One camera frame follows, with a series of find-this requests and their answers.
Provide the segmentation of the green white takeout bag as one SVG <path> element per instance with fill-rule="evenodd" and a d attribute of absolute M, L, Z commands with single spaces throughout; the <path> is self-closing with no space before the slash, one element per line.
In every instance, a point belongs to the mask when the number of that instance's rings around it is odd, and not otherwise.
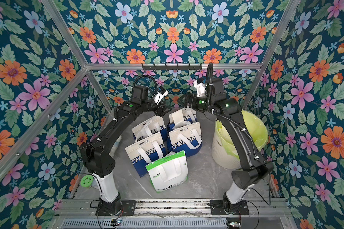
<path fill-rule="evenodd" d="M 156 192 L 163 192 L 188 180 L 185 151 L 172 152 L 146 166 Z"/>

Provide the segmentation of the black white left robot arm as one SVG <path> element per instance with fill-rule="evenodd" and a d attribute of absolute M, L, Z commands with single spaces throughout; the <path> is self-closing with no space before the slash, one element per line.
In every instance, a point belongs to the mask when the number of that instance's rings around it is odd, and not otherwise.
<path fill-rule="evenodd" d="M 125 128 L 144 112 L 157 116 L 166 114 L 163 98 L 168 92 L 157 84 L 149 97 L 149 87 L 133 84 L 131 100 L 115 108 L 112 121 L 90 143 L 80 148 L 84 166 L 97 182 L 100 192 L 96 216 L 116 216 L 123 212 L 120 193 L 116 188 L 113 170 L 116 161 L 110 152 Z"/>

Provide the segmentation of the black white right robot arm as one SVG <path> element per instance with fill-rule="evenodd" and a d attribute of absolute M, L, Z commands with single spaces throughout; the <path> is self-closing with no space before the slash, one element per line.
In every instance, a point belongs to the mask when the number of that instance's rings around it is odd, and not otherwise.
<path fill-rule="evenodd" d="M 272 172 L 274 166 L 259 152 L 248 132 L 241 106 L 236 99 L 227 97 L 223 81 L 214 78 L 213 71 L 214 65 L 209 63 L 202 92 L 186 93 L 178 99 L 178 104 L 215 115 L 233 141 L 241 169 L 232 171 L 233 183 L 222 201 L 224 211 L 233 215 L 239 211 L 248 190 Z"/>

